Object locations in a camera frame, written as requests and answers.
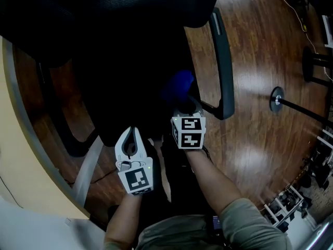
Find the black mesh office chair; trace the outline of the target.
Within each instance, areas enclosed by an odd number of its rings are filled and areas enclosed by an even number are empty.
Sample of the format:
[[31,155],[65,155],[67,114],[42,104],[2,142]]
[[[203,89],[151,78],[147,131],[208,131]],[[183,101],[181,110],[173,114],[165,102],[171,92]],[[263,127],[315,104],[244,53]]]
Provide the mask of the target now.
[[[72,134],[56,96],[51,68],[72,58],[89,36],[99,31],[166,27],[200,28],[209,24],[219,71],[221,98],[218,107],[202,102],[202,108],[220,120],[235,112],[232,60],[217,0],[0,0],[0,36],[19,47],[36,62],[44,103],[54,126],[73,157],[84,156],[96,129],[86,141]],[[200,100],[195,71],[190,97]]]

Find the round wooden table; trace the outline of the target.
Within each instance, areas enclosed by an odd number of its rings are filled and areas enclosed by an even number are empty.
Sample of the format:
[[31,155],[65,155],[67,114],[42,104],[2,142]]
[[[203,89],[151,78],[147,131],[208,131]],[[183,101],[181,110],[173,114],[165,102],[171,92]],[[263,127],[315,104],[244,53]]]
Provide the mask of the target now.
[[333,54],[316,54],[306,46],[302,53],[302,73],[305,82],[314,82],[327,87],[333,86],[333,80],[326,81],[314,77],[315,66],[333,70]]

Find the white low rack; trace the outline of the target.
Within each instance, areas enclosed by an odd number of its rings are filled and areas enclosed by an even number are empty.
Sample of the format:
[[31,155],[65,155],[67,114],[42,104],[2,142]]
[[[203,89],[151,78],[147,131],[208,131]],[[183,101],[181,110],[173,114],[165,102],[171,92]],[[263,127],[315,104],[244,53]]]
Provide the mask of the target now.
[[296,179],[289,183],[269,204],[260,210],[265,219],[281,231],[288,230],[289,223],[294,220],[296,211],[301,217],[308,215],[312,205],[310,198],[303,195],[301,188],[310,188],[312,182],[325,190],[329,186],[329,178],[333,176],[333,134],[323,130],[323,136],[317,137],[318,144],[309,158],[303,159],[304,165]]

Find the black office chair seat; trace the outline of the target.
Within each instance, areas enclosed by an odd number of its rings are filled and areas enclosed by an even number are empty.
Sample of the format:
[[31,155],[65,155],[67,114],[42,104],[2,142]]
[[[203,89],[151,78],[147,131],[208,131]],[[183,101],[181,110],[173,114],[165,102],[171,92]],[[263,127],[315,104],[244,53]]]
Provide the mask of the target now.
[[148,138],[170,123],[178,72],[193,72],[183,27],[99,31],[72,58],[89,116],[102,142],[112,147],[130,126]]

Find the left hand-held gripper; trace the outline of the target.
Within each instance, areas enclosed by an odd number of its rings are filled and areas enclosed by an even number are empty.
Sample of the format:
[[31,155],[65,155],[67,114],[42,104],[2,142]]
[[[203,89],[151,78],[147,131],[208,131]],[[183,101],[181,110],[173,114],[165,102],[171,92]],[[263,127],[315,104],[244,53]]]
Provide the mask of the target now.
[[151,192],[153,190],[153,159],[147,158],[138,128],[128,127],[119,137],[114,150],[118,176],[126,192],[132,195]]

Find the person's left forearm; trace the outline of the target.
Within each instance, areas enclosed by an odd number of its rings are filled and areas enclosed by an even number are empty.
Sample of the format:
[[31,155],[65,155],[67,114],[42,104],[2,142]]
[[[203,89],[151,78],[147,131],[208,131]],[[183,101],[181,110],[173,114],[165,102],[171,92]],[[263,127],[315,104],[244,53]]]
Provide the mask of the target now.
[[121,250],[128,250],[136,237],[141,195],[126,194],[108,223],[105,243],[114,243]]

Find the person's right forearm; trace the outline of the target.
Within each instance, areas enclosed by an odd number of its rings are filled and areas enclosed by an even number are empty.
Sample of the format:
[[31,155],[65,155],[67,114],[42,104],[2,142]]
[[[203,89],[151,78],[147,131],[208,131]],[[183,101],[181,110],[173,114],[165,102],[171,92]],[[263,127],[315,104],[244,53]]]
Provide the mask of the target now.
[[242,198],[236,185],[221,172],[202,150],[186,150],[190,166],[203,195],[217,215],[233,201]]

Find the person's beige shirt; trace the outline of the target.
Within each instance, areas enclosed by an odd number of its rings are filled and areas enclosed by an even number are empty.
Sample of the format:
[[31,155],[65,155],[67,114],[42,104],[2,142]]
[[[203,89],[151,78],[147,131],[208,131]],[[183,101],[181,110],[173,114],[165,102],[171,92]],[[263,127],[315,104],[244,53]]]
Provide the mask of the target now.
[[[222,234],[233,250],[292,250],[290,239],[272,226],[246,198],[229,204],[219,215]],[[224,250],[208,232],[203,215],[164,219],[145,228],[135,250]]]

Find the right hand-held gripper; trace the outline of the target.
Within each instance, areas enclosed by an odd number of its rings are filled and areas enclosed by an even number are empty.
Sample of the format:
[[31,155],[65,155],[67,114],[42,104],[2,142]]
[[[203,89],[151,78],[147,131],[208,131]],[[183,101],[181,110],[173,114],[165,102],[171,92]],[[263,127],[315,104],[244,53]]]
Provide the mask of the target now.
[[[179,149],[202,149],[206,133],[206,118],[203,117],[202,105],[190,97],[192,116],[175,116],[171,118],[172,136]],[[186,114],[184,103],[176,104],[174,114]]]

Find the blue cloth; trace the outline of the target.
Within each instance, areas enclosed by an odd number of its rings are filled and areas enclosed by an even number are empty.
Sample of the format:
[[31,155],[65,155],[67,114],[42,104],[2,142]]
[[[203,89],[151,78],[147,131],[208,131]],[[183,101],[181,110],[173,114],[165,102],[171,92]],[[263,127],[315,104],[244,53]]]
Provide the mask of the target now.
[[186,102],[193,81],[194,76],[190,70],[178,71],[163,86],[161,98],[169,104]]

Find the black pole with round base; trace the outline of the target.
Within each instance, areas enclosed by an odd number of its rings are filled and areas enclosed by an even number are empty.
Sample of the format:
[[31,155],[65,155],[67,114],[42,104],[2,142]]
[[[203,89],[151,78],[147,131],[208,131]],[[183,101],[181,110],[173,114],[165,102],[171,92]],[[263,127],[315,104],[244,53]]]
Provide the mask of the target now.
[[316,121],[333,129],[333,122],[292,102],[284,99],[284,90],[280,86],[275,87],[270,95],[270,110],[274,113],[279,112],[283,106],[290,107],[300,113],[303,113]]

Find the light wooden desk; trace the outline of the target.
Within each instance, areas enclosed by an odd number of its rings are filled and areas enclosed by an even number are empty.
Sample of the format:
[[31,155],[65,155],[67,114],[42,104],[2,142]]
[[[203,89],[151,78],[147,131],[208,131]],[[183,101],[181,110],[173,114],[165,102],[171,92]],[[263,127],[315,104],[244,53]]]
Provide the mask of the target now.
[[97,137],[70,187],[34,132],[18,88],[12,44],[0,36],[0,198],[37,213],[89,219],[84,204],[102,147]]

